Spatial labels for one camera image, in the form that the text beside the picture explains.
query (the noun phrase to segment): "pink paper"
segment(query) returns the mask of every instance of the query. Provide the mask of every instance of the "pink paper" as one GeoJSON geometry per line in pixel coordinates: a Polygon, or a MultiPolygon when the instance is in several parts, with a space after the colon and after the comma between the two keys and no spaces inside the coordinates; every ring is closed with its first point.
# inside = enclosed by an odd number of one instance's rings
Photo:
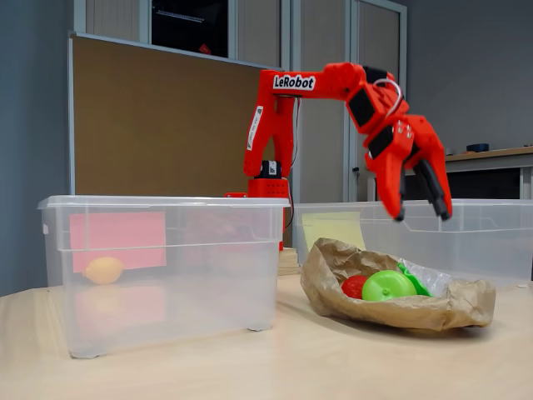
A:
{"type": "Polygon", "coordinates": [[[163,212],[95,212],[70,216],[72,250],[104,249],[73,253],[73,269],[82,272],[94,259],[114,257],[125,269],[167,265],[165,214],[163,212]],[[127,250],[105,250],[130,248],[127,250]]]}

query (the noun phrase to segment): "desk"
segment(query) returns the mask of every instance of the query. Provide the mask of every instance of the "desk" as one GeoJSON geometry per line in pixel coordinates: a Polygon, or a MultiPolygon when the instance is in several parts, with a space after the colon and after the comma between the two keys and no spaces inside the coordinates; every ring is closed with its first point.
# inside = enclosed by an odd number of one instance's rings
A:
{"type": "Polygon", "coordinates": [[[69,358],[47,289],[0,298],[2,400],[409,399],[533,396],[533,287],[498,293],[493,325],[405,332],[318,317],[280,277],[276,321],[69,358]]]}
{"type": "MultiPolygon", "coordinates": [[[[533,199],[533,147],[506,148],[490,150],[489,152],[446,156],[447,173],[505,170],[509,168],[520,169],[520,199],[533,199]]],[[[412,171],[406,172],[408,176],[413,174],[412,171]]],[[[376,175],[373,172],[367,172],[366,200],[369,202],[377,200],[376,175]]]]}

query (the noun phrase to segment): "cork board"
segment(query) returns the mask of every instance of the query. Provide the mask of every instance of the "cork board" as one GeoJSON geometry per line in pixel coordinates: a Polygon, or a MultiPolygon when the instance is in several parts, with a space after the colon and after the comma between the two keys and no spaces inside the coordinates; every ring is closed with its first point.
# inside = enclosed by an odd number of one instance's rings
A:
{"type": "Polygon", "coordinates": [[[260,68],[84,37],[72,51],[76,194],[247,190],[260,68]]]}

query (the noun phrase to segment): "red toy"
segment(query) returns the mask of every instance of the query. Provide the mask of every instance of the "red toy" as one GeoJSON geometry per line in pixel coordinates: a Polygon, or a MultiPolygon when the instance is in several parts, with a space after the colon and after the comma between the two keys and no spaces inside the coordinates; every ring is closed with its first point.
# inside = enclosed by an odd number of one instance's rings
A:
{"type": "Polygon", "coordinates": [[[362,275],[354,275],[344,281],[341,289],[349,298],[363,299],[363,285],[367,279],[367,277],[363,277],[362,275]]]}
{"type": "Polygon", "coordinates": [[[357,131],[367,135],[366,165],[376,174],[379,197],[393,218],[404,217],[403,181],[409,168],[425,185],[436,215],[451,217],[444,148],[433,128],[425,118],[406,114],[409,106],[390,73],[350,62],[327,64],[322,72],[261,71],[244,156],[244,173],[252,178],[248,196],[289,197],[295,98],[346,102],[357,131]],[[276,160],[263,161],[271,137],[276,160]]]}

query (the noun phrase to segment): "clear plastic bin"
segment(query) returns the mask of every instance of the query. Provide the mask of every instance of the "clear plastic bin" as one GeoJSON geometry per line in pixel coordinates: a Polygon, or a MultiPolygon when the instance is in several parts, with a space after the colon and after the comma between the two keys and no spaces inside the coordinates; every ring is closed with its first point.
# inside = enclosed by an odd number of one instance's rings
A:
{"type": "Polygon", "coordinates": [[[405,202],[406,218],[392,221],[379,202],[295,206],[298,262],[319,233],[389,253],[459,278],[496,286],[531,280],[533,201],[454,200],[442,222],[425,201],[405,202]]]}
{"type": "Polygon", "coordinates": [[[71,355],[269,328],[287,206],[276,198],[43,201],[48,285],[71,355]]]}

